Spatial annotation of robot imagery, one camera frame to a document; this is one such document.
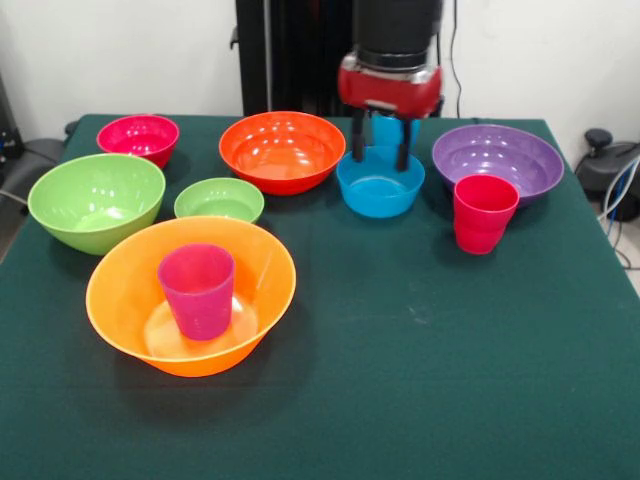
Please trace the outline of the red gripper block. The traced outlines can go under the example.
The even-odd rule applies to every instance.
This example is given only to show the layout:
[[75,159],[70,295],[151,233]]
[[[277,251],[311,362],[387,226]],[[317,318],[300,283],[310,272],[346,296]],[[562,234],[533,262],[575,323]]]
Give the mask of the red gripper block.
[[343,103],[355,109],[351,124],[352,158],[364,158],[364,123],[367,109],[394,113],[402,119],[402,139],[398,146],[396,170],[408,169],[412,144],[412,120],[429,116],[437,107],[442,87],[442,69],[421,70],[407,76],[382,76],[381,72],[349,70],[341,67],[338,73],[338,91]]

